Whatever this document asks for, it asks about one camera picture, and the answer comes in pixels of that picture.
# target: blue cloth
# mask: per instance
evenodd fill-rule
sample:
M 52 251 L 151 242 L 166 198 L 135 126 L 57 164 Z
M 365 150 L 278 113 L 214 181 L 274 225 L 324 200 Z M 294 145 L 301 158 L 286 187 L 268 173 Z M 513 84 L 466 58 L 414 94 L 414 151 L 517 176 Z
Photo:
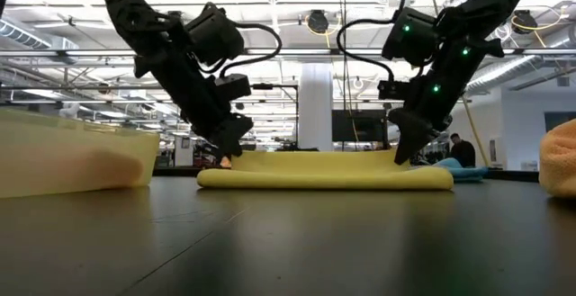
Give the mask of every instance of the blue cloth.
M 460 165 L 460 162 L 453 157 L 440 160 L 436 162 L 434 166 L 442 166 L 448 169 L 452 174 L 454 181 L 457 183 L 480 182 L 488 172 L 487 166 L 464 168 Z

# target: white column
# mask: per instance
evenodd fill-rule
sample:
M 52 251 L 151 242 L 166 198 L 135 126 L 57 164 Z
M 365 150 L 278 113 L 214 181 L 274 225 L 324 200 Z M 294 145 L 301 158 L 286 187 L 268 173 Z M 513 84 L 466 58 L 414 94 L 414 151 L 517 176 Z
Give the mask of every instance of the white column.
M 190 138 L 176 137 L 174 142 L 175 166 L 191 166 L 194 164 L 194 146 Z
M 332 151 L 332 65 L 302 64 L 299 97 L 300 148 Z

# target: yellow towel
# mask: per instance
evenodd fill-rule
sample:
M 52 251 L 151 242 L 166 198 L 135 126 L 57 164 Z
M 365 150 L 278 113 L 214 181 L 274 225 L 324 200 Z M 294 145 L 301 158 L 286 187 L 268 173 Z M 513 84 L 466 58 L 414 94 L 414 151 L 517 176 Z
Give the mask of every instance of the yellow towel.
M 377 152 L 250 152 L 232 170 L 209 169 L 198 184 L 210 188 L 441 189 L 454 185 L 441 167 L 409 170 L 394 164 L 395 150 Z
M 576 197 L 576 120 L 544 135 L 540 143 L 540 184 L 551 195 Z

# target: pillar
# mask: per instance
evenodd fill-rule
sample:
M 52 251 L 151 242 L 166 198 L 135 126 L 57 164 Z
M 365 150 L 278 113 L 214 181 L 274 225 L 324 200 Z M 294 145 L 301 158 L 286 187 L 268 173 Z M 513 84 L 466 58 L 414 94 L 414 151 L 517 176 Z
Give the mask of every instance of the pillar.
M 332 65 L 304 63 L 299 92 L 298 145 L 332 151 Z

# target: orange towel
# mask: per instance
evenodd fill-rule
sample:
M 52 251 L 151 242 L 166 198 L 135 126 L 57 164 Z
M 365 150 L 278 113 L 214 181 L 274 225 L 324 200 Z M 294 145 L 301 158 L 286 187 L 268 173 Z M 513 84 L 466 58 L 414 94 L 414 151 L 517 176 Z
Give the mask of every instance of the orange towel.
M 544 135 L 540 143 L 540 184 L 553 196 L 576 197 L 576 120 Z

